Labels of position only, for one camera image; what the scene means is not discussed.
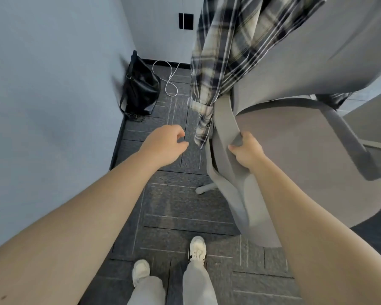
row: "left hand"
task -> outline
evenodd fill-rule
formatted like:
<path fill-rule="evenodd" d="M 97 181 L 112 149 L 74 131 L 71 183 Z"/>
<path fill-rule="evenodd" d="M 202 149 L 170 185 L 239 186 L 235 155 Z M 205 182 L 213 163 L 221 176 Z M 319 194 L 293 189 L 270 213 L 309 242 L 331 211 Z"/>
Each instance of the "left hand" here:
<path fill-rule="evenodd" d="M 185 136 L 180 125 L 164 125 L 155 129 L 143 142 L 138 153 L 151 158 L 157 169 L 176 161 L 188 148 L 189 142 L 178 139 Z"/>

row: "wall socket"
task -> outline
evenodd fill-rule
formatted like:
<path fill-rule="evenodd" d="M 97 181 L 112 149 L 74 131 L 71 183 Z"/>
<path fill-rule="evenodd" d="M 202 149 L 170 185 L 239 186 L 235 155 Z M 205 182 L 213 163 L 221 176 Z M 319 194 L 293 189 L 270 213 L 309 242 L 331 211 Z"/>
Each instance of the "wall socket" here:
<path fill-rule="evenodd" d="M 179 13 L 179 29 L 193 30 L 193 14 Z"/>

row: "forearm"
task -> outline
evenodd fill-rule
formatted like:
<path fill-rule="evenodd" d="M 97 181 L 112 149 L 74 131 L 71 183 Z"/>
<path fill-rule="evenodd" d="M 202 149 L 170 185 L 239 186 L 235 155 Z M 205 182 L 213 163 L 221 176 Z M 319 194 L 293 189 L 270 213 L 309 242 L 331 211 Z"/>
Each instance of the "forearm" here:
<path fill-rule="evenodd" d="M 263 156 L 251 169 L 308 304 L 381 304 L 381 256 Z"/>
<path fill-rule="evenodd" d="M 125 162 L 0 247 L 0 304 L 76 305 L 156 171 Z"/>

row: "chair seat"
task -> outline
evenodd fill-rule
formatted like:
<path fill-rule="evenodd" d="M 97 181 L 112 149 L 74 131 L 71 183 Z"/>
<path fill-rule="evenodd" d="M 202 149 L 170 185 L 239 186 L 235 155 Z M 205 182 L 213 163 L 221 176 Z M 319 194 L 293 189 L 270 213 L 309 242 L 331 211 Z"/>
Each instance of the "chair seat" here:
<path fill-rule="evenodd" d="M 309 99 L 283 99 L 250 107 L 236 121 L 306 194 L 345 225 L 357 225 L 381 209 L 381 173 L 333 109 Z M 227 155 L 216 132 L 212 144 L 218 172 L 229 179 Z M 240 231 L 257 245 L 280 246 L 254 176 L 233 185 L 239 187 L 246 212 L 236 220 Z"/>

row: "gray carpet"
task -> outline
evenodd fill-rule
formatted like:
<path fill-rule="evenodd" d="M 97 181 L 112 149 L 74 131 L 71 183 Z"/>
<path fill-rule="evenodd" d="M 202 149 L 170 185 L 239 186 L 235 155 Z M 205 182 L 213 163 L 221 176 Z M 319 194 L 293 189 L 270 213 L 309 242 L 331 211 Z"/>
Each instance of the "gray carpet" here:
<path fill-rule="evenodd" d="M 156 73 L 167 79 L 170 69 L 156 67 Z M 196 235 L 206 241 L 207 270 L 220 305 L 303 304 L 282 249 L 258 247 L 240 236 L 218 190 L 195 194 L 195 188 L 210 183 L 210 179 L 204 152 L 193 143 L 197 113 L 186 105 L 189 70 L 178 69 L 172 81 L 178 86 L 176 97 L 162 90 L 152 116 L 142 122 L 127 122 L 117 164 L 136 152 L 152 130 L 164 124 L 180 124 L 190 146 L 147 183 L 81 305 L 126 304 L 133 291 L 132 266 L 138 259 L 147 259 L 151 274 L 162 279 L 166 304 L 182 304 L 188 245 Z M 168 92 L 175 90 L 168 86 Z M 377 248 L 381 247 L 380 226 L 381 219 L 377 218 L 357 228 Z"/>

